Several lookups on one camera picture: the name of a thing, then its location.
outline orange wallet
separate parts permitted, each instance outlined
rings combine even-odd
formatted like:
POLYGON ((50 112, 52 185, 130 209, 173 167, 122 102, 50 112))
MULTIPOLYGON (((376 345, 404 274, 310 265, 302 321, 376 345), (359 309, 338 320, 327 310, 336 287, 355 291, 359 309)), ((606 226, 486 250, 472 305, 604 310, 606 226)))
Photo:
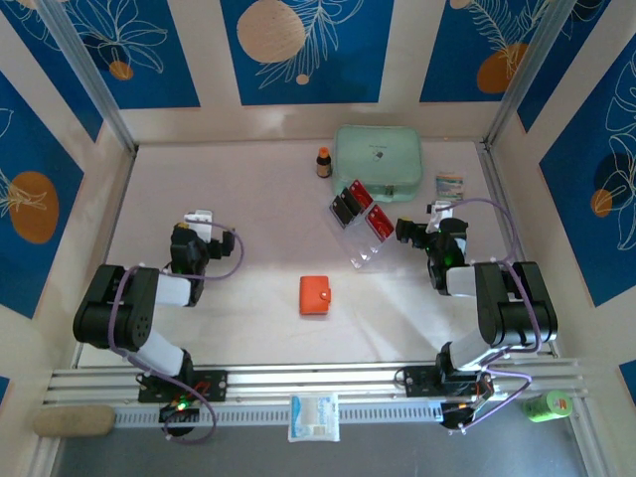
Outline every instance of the orange wallet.
POLYGON ((327 276, 300 277, 300 314, 324 315, 329 311, 331 289, 327 276))

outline mint green case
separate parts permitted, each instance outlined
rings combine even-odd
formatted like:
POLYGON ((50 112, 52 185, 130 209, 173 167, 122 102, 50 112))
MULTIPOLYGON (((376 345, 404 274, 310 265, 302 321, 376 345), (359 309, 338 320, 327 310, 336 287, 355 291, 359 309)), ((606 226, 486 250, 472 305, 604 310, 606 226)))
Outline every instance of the mint green case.
POLYGON ((334 141, 334 195, 359 179, 376 201, 407 202, 423 175, 419 134, 409 127, 342 126, 334 141))

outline green can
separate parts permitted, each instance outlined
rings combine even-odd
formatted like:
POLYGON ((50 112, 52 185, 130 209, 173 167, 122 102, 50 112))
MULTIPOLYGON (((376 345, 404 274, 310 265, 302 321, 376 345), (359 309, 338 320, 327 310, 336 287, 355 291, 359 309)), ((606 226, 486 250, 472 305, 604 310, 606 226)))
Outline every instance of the green can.
POLYGON ((524 402, 524 413, 532 422, 561 419, 572 413, 572 399, 563 391, 550 391, 524 402))

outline white floor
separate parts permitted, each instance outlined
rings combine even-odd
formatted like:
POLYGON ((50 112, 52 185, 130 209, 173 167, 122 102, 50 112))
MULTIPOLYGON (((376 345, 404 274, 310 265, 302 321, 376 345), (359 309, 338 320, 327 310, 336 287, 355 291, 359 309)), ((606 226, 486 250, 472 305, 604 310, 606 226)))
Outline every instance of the white floor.
MULTIPOLYGON (((147 146, 139 151, 108 257, 109 263, 170 260, 170 234, 184 213, 209 209, 236 227, 245 262, 228 280, 206 285, 195 308, 157 307, 154 325, 187 349, 196 365, 302 364, 433 359, 447 341, 477 324, 475 301, 442 297, 426 272, 426 255, 396 240, 386 271, 354 269, 323 222, 330 181, 315 174, 319 141, 147 146), (301 275, 329 275, 333 294, 326 317, 298 314, 301 275)), ((424 142, 424 180, 410 203, 383 205, 395 222, 426 222, 439 170, 464 174, 466 197, 488 197, 472 142, 424 142)), ((505 254, 494 212, 470 205, 468 256, 505 254)), ((230 269, 235 255, 212 261, 208 275, 230 269)), ((122 364, 107 351, 84 346, 80 366, 122 364)))

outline beige sponge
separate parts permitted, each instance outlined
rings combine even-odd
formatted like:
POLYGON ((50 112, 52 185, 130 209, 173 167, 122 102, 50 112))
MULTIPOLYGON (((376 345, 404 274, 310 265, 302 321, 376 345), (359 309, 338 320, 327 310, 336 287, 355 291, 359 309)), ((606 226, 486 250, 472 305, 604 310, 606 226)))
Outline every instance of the beige sponge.
POLYGON ((36 415, 33 430, 41 437, 91 437, 107 435, 115 424, 108 405, 47 407, 36 415))

